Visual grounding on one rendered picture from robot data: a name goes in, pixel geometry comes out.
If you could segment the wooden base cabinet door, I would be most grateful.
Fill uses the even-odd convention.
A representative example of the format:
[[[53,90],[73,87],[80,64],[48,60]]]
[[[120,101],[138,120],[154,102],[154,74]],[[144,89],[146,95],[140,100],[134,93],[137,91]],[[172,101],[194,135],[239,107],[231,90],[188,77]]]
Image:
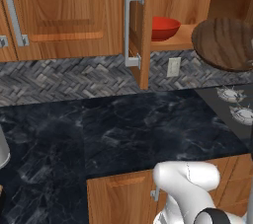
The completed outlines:
[[[152,224],[166,202],[156,189],[152,171],[127,173],[87,181],[89,224]]]

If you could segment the closed wooden cabinet door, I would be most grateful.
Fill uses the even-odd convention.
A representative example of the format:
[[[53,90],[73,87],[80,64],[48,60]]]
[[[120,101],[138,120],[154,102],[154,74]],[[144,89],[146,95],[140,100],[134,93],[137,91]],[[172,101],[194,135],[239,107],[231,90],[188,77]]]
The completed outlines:
[[[3,4],[20,60],[123,52],[124,0],[14,0],[28,46],[18,46],[6,0]]]

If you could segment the wooden base cabinet panel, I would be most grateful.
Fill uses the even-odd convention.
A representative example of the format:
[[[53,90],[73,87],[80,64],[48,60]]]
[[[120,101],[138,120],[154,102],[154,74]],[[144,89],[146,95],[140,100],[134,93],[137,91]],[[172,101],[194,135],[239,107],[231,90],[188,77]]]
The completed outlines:
[[[250,154],[208,160],[220,173],[217,189],[211,191],[214,205],[226,212],[243,216],[247,211],[253,161]]]

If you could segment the red bowl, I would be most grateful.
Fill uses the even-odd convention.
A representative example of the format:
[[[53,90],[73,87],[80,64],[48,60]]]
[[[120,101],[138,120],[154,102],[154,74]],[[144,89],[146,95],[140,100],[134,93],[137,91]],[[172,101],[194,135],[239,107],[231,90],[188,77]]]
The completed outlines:
[[[166,17],[152,19],[152,41],[163,41],[174,36],[180,29],[181,23]]]

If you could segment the black hob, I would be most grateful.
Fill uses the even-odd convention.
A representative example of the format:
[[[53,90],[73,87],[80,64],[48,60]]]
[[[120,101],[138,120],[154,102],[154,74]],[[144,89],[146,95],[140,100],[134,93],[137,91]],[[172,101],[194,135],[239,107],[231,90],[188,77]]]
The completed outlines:
[[[253,84],[203,88],[197,93],[253,152]]]

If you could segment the dark wooden bowl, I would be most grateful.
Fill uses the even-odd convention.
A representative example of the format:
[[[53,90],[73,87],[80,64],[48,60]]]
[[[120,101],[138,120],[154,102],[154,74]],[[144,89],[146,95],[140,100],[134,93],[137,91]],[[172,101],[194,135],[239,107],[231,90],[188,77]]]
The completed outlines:
[[[192,32],[196,54],[214,68],[231,72],[253,70],[253,25],[236,19],[214,18]]]

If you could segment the white rounded appliance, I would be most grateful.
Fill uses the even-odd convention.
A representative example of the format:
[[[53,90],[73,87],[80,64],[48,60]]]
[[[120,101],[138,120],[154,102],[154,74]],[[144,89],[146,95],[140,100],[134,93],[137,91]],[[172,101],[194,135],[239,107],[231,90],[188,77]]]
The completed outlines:
[[[5,138],[2,127],[0,126],[0,170],[10,161],[10,148]]]

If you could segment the white wall outlet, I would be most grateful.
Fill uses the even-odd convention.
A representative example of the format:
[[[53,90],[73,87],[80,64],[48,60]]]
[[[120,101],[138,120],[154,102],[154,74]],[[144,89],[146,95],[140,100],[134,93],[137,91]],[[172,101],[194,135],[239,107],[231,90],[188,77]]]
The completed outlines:
[[[180,72],[180,66],[181,66],[181,58],[180,57],[170,58],[168,61],[167,76],[168,77],[177,77]]]

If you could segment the wooden wall cabinet shelf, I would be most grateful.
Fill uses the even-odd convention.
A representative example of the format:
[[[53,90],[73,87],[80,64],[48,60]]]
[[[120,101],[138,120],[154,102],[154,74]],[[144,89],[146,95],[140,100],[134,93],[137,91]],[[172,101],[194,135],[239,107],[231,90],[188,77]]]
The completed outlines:
[[[151,51],[163,50],[187,50],[192,49],[192,32],[197,24],[182,25],[179,31],[169,39],[164,41],[153,41],[151,43]]]

